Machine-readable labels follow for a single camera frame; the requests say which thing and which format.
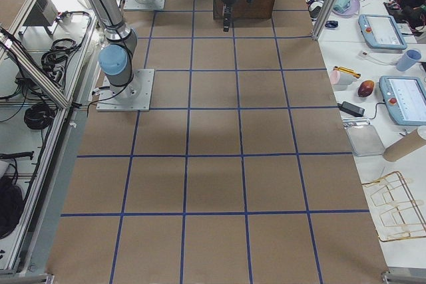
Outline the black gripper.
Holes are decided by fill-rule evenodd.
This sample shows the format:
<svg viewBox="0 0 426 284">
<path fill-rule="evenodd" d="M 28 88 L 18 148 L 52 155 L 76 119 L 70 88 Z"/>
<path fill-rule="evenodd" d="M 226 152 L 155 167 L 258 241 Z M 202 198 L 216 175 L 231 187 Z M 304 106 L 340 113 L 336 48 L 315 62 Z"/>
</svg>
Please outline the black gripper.
<svg viewBox="0 0 426 284">
<path fill-rule="evenodd" d="M 228 32 L 230 30 L 230 25 L 232 22 L 232 6 L 237 2 L 237 0 L 221 0 L 223 2 L 223 31 Z"/>
</svg>

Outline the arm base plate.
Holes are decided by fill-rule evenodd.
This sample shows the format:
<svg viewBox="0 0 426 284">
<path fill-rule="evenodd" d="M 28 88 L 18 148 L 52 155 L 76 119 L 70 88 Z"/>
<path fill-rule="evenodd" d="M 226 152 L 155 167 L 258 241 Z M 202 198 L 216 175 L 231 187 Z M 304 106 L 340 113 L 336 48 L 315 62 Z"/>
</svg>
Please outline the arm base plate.
<svg viewBox="0 0 426 284">
<path fill-rule="evenodd" d="M 125 11 L 163 11 L 166 0 L 124 0 Z"/>
<path fill-rule="evenodd" d="M 99 96 L 96 110 L 99 112 L 133 112 L 149 111 L 154 82 L 154 69 L 136 69 L 133 72 L 132 82 L 118 95 L 120 88 L 110 86 L 106 76 L 103 79 L 103 86 Z"/>
</svg>

